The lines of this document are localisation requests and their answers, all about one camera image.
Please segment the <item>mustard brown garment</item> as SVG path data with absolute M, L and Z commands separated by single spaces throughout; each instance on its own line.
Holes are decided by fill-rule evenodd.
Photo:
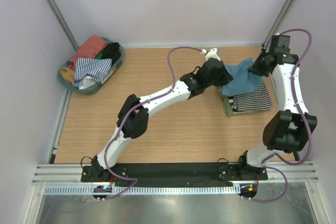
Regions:
M 75 72 L 71 69 L 71 68 L 68 68 L 68 67 L 61 67 L 60 69 L 60 74 L 61 74 L 61 77 L 62 79 L 72 85 L 73 83 L 73 80 L 75 78 Z

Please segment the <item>white striped garment in basket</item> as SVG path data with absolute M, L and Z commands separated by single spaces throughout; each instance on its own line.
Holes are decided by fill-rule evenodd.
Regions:
M 79 88 L 86 77 L 95 82 L 101 82 L 109 73 L 112 59 L 78 58 L 75 67 L 75 77 L 72 85 Z

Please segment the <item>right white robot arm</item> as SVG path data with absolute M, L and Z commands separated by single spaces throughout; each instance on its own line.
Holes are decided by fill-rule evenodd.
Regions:
M 250 72 L 270 77 L 279 111 L 265 126 L 262 143 L 245 152 L 246 162 L 236 167 L 238 177 L 248 180 L 255 167 L 262 167 L 271 158 L 301 151 L 312 143 L 317 117 L 305 106 L 300 81 L 300 61 L 290 53 L 290 36 L 286 32 L 273 35 L 268 49 L 262 49 Z

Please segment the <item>green garment in basket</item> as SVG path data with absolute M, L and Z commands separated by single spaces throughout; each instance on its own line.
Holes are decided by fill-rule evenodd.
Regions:
M 101 59 L 101 58 L 102 58 L 102 55 L 103 55 L 103 52 L 100 52 L 100 53 L 96 56 L 96 59 Z

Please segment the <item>thin striped black tank top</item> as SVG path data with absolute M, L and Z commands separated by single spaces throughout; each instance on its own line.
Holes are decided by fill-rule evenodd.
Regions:
M 257 90 L 228 97 L 228 100 L 234 113 L 269 111 L 273 106 L 263 81 Z

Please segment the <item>light blue garment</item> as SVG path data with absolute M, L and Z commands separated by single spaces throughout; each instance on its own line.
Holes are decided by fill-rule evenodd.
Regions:
M 249 71 L 253 63 L 253 59 L 248 58 L 238 65 L 226 65 L 226 70 L 233 77 L 233 80 L 221 87 L 221 94 L 235 96 L 257 90 L 262 82 L 262 76 Z

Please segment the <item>coral red garment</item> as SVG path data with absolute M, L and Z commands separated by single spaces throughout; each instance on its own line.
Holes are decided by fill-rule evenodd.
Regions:
M 90 36 L 69 60 L 74 65 L 78 58 L 95 58 L 107 45 L 107 42 L 97 35 Z

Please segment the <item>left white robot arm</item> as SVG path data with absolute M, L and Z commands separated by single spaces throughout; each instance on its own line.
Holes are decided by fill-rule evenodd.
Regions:
M 167 55 L 173 78 L 171 86 L 139 98 L 135 94 L 128 96 L 118 114 L 117 127 L 112 138 L 91 162 L 94 168 L 93 176 L 98 181 L 106 182 L 111 177 L 111 168 L 116 164 L 118 157 L 133 139 L 146 132 L 151 116 L 175 103 L 203 94 L 210 86 L 225 86 L 233 80 L 219 57 L 218 48 L 205 50 L 194 47 L 189 49 L 204 55 L 203 65 L 177 80 L 171 64 L 171 54 L 178 49 L 187 48 L 188 46 L 173 48 Z

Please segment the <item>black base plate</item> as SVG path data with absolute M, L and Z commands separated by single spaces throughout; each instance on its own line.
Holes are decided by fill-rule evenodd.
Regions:
M 118 163 L 111 170 L 119 176 L 136 178 L 138 186 L 181 187 L 198 182 L 267 180 L 264 168 L 242 168 L 237 163 Z

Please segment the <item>black garment in basket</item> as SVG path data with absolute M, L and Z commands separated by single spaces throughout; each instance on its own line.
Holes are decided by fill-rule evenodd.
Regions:
M 120 44 L 118 42 L 111 42 L 102 51 L 101 59 L 111 59 L 113 62 L 121 57 Z

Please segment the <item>olive green folded tank top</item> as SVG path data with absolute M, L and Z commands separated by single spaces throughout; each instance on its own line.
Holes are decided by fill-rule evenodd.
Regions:
M 235 112 L 229 102 L 229 98 L 225 95 L 221 95 L 220 96 L 221 99 L 222 99 L 222 104 L 223 104 L 223 109 L 224 109 L 224 112 L 226 113 L 226 115 L 228 117 L 233 117 L 235 116 Z

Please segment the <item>aluminium frame rail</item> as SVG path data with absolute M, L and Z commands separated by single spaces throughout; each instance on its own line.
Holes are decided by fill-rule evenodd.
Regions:
M 227 183 L 317 181 L 317 173 L 311 162 L 300 166 L 289 166 L 281 162 L 270 162 L 270 168 L 258 172 L 244 172 L 237 164 L 218 163 L 120 163 L 113 167 L 118 177 L 104 170 L 94 174 L 90 166 L 38 165 L 33 176 L 34 184 L 108 183 L 126 186 L 123 178 L 136 178 L 138 187 L 207 187 Z

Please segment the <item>teal laundry basket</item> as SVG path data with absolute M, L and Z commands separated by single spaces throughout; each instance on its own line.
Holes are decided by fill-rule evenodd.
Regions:
M 107 44 L 111 43 L 112 41 L 106 39 L 106 38 L 103 38 Z M 72 91 L 72 92 L 76 92 L 76 93 L 80 93 L 80 94 L 85 94 L 85 95 L 92 95 L 92 94 L 95 94 L 102 86 L 103 84 L 117 71 L 117 69 L 121 66 L 122 64 L 122 60 L 123 60 L 123 57 L 125 55 L 125 51 L 124 51 L 124 48 L 120 45 L 120 53 L 121 53 L 121 57 L 115 61 L 115 62 L 112 62 L 112 66 L 111 66 L 111 69 L 109 70 L 109 73 L 108 75 L 101 81 L 101 82 L 95 82 L 94 80 L 90 79 L 90 77 L 86 77 L 84 79 L 84 83 L 79 87 L 79 88 L 76 88 L 74 87 L 73 85 L 70 85 L 68 83 L 66 83 L 62 77 L 61 77 L 61 74 L 60 74 L 60 69 L 57 73 L 57 78 L 58 80 L 60 81 L 60 83 L 62 85 L 64 85 L 68 90 Z M 62 67 L 68 67 L 68 68 L 71 68 L 73 71 L 75 71 L 75 67 L 76 67 L 76 63 L 75 65 L 70 62 L 70 61 L 67 61 Z

